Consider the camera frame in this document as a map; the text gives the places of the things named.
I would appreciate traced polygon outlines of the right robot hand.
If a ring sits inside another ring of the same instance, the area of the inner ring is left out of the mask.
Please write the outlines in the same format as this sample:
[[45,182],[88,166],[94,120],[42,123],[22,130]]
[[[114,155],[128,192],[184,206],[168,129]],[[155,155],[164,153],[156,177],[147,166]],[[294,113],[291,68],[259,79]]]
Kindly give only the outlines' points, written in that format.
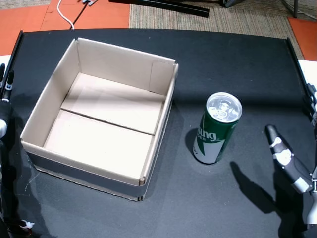
[[299,193],[309,193],[313,204],[307,215],[308,230],[317,228],[317,170],[309,172],[307,167],[293,153],[286,139],[278,132],[277,128],[268,124],[265,133],[275,163],[283,171],[292,187]]

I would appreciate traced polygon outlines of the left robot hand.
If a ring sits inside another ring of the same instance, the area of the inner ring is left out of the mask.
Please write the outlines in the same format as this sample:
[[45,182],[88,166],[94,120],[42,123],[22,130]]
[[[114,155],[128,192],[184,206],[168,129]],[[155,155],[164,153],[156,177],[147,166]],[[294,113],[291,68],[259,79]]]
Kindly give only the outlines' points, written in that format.
[[0,138],[6,135],[11,115],[10,97],[14,80],[14,71],[8,73],[7,80],[4,79],[5,64],[0,65]]

